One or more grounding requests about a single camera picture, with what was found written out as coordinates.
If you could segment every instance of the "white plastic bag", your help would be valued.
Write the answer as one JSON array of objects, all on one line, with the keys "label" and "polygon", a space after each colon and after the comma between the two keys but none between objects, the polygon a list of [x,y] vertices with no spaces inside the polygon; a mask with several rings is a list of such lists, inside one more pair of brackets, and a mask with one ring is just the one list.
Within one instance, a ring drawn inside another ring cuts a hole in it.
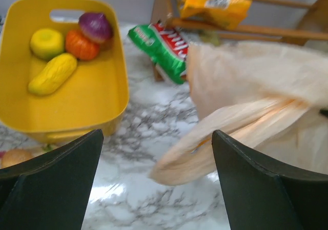
[{"label": "white plastic bag", "polygon": [[328,107],[327,57],[278,43],[191,44],[187,67],[200,122],[157,162],[151,178],[178,185],[215,171],[215,130],[328,174],[328,118],[319,114]]}]

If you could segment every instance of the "yellow squash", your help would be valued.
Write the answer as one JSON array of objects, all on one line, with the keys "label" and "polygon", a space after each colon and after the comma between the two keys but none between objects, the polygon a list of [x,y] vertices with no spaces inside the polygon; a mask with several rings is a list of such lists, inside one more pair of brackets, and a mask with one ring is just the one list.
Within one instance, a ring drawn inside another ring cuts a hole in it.
[{"label": "yellow squash", "polygon": [[73,74],[76,67],[77,59],[70,53],[53,58],[29,83],[29,92],[39,96],[55,92]]}]

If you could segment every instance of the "marble countertop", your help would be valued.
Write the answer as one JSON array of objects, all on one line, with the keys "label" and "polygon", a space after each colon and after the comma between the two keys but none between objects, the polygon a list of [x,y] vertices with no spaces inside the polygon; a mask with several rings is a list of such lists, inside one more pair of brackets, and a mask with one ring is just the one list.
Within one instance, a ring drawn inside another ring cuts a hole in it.
[{"label": "marble countertop", "polygon": [[[187,84],[154,82],[149,58],[127,38],[131,27],[120,27],[130,103],[119,131],[105,138],[82,230],[229,230],[217,173],[176,187],[148,178],[197,116]],[[0,151],[34,144],[0,125]]]}]

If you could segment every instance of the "red onion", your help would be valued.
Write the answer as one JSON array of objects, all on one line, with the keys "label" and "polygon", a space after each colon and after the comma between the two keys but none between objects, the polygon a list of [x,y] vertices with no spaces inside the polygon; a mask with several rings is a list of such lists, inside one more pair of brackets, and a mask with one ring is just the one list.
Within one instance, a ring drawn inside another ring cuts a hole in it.
[{"label": "red onion", "polygon": [[113,37],[113,28],[103,13],[86,12],[80,16],[78,24],[82,33],[96,43],[104,43]]}]

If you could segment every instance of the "wooden rack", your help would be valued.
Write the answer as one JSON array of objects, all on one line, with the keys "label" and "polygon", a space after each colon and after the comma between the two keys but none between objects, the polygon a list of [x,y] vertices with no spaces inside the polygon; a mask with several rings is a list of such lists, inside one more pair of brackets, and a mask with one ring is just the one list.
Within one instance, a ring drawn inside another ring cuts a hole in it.
[{"label": "wooden rack", "polygon": [[[318,0],[314,4],[303,2],[294,2],[286,0],[252,0],[253,2],[266,3],[277,6],[307,9],[305,16],[299,22],[296,29],[280,29],[271,27],[261,27],[253,25],[239,25],[232,31],[226,31],[206,22],[195,21],[191,19],[181,19],[175,15],[172,0],[155,0],[151,23],[159,20],[168,28],[181,27],[186,29],[206,29],[218,30],[222,39],[232,40],[264,40],[276,41],[288,44],[304,46],[308,40],[328,40],[328,0]],[[306,30],[307,27],[315,26],[321,32],[312,32]],[[154,67],[154,76],[156,81],[163,78]]]}]

